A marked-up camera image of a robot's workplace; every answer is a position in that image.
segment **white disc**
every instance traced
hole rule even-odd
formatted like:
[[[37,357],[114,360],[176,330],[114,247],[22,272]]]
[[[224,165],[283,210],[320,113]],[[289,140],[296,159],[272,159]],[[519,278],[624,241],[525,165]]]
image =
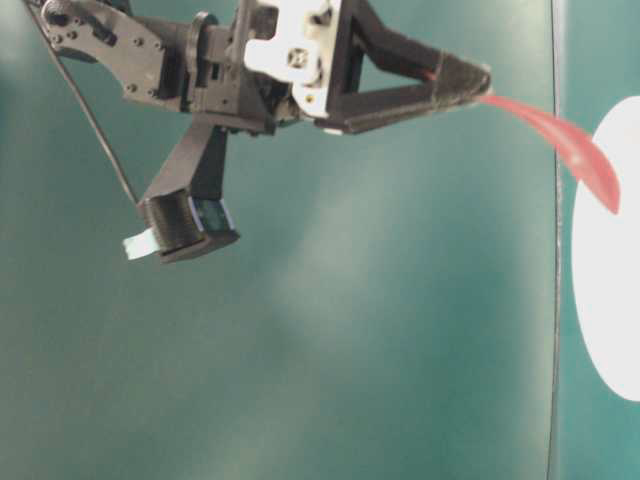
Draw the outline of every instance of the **white disc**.
[[[578,187],[573,224],[573,282],[580,327],[605,383],[640,401],[640,97],[616,105],[594,142],[613,164],[620,214]]]

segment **green backdrop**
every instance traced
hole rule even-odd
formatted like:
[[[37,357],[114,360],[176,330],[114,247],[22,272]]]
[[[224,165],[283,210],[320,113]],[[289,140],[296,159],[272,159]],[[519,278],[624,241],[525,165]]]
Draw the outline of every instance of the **green backdrop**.
[[[560,114],[594,132],[606,113],[640,92],[640,31],[631,0],[556,0],[557,102]],[[576,185],[562,176],[562,284],[554,479],[640,476],[640,406],[600,379],[582,338],[571,277]]]
[[[553,108],[549,1],[372,3]],[[228,22],[233,4],[134,9]],[[0,22],[3,478],[546,476],[555,162],[526,127],[478,107],[360,137],[235,137],[242,240],[127,263],[142,225],[17,0]],[[69,65],[141,190],[189,119]]]

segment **red plastic strip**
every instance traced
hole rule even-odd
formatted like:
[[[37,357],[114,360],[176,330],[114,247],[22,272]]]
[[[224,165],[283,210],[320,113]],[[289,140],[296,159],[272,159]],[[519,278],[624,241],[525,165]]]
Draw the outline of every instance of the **red plastic strip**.
[[[591,137],[575,125],[515,100],[485,95],[479,102],[493,105],[524,120],[553,145],[569,171],[612,213],[620,209],[620,184],[613,166]]]

